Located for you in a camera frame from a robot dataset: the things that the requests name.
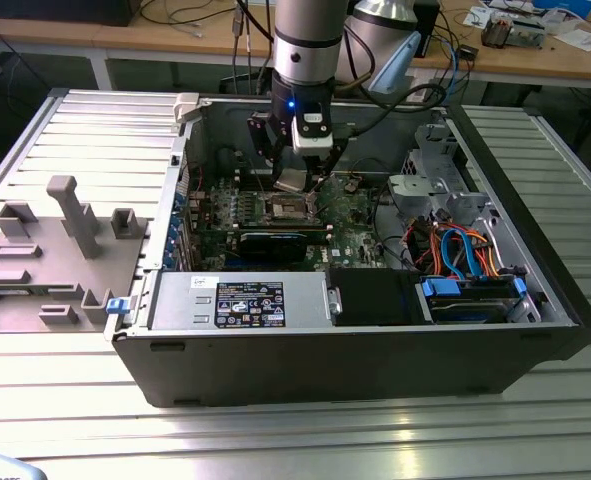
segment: blue cable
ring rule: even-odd
[[[450,230],[447,230],[444,236],[442,237],[441,252],[442,259],[444,260],[444,265],[446,265],[451,272],[457,275],[460,280],[464,280],[466,278],[464,277],[464,274],[460,270],[458,270],[458,268],[455,265],[453,265],[448,258],[447,240],[455,233],[459,234],[462,237],[462,240],[464,241],[464,249],[466,250],[466,260],[468,261],[468,268],[470,268],[471,273],[476,277],[482,276],[482,269],[475,261],[475,254],[473,253],[473,244],[471,243],[471,239],[468,238],[466,232],[458,228],[451,228]]]
[[[445,43],[448,46],[448,49],[451,51],[451,61],[453,63],[453,76],[451,77],[451,83],[448,85],[448,90],[446,90],[446,98],[444,99],[444,102],[442,102],[446,103],[446,101],[451,97],[453,86],[455,85],[455,81],[457,79],[457,59],[455,56],[455,50],[453,49],[453,46],[450,44],[450,42],[445,38],[440,38],[440,40],[442,43]]]

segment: motherboard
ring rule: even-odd
[[[273,189],[258,175],[220,178],[189,193],[190,270],[324,271],[383,268],[372,227],[373,188],[333,175],[318,191]]]

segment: computer case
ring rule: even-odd
[[[127,26],[141,0],[0,0],[0,18]]]
[[[415,52],[415,58],[424,58],[439,14],[439,2],[438,0],[415,0],[413,11],[417,17],[416,30],[422,35],[417,52]]]

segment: power supply label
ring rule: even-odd
[[[282,282],[218,283],[218,328],[285,327]]]

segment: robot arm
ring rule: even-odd
[[[355,15],[352,28],[375,46],[381,64],[377,69],[372,61],[369,73],[360,81],[376,74],[371,89],[393,92],[415,53],[419,34],[413,32],[417,21],[413,0],[278,0],[272,108],[270,114],[256,113],[249,118],[257,153],[273,163],[275,181],[282,173],[279,159],[286,146],[292,146],[306,163],[309,188],[312,176],[328,175],[348,145],[350,129],[332,124],[330,106],[337,76],[358,84],[356,74],[347,71],[347,61],[340,61],[346,57],[342,40],[349,4]],[[267,125],[277,137],[272,145]]]
[[[273,115],[302,155],[333,146],[330,103],[348,0],[279,0],[275,11]]]

